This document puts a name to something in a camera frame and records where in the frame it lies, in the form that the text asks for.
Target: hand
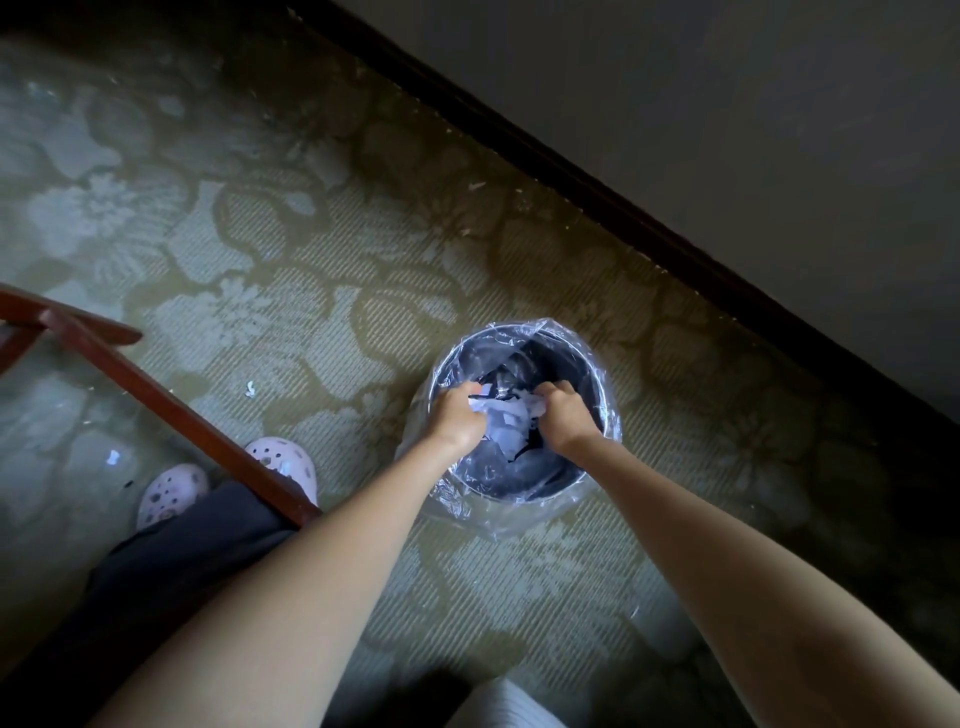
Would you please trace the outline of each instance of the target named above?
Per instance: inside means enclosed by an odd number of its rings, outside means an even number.
[[[568,381],[545,381],[535,390],[546,402],[540,434],[554,452],[576,462],[573,452],[590,439],[603,438],[583,399]]]
[[[442,389],[433,400],[424,437],[449,450],[451,463],[476,448],[487,431],[487,416],[470,409],[469,396],[478,394],[480,384],[465,381],[456,387]]]

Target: trash can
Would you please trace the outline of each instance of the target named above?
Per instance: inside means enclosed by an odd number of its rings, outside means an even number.
[[[527,399],[543,381],[566,379],[597,427],[619,441],[620,419],[607,372],[587,344],[552,319],[489,324],[465,336],[436,362],[414,396],[397,453],[419,439],[443,387],[479,381],[488,397]],[[424,513],[492,539],[514,536],[553,518],[596,487],[583,470],[553,452],[532,421],[519,453],[485,439],[437,482]]]

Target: finger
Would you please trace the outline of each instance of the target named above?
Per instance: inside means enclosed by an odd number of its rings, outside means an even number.
[[[456,389],[461,392],[466,392],[467,395],[469,396],[469,395],[480,394],[480,390],[482,390],[483,387],[480,385],[480,382],[478,381],[465,381],[465,382],[462,382],[461,384],[458,384]]]

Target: baseboard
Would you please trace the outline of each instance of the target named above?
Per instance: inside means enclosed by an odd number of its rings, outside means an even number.
[[[943,454],[960,443],[959,424],[418,61],[365,21],[329,0],[294,2],[291,6],[313,30],[360,58],[527,175],[557,190],[603,228],[855,401],[875,423],[878,436],[906,440],[926,452]],[[749,220],[744,222],[745,227],[749,225]]]

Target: person's left hand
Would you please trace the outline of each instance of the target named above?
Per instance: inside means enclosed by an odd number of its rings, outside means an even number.
[[[470,409],[469,396],[478,394],[480,384],[465,381],[441,390],[433,400],[424,438],[447,449],[450,462],[456,462],[477,447],[487,431],[487,416]]]

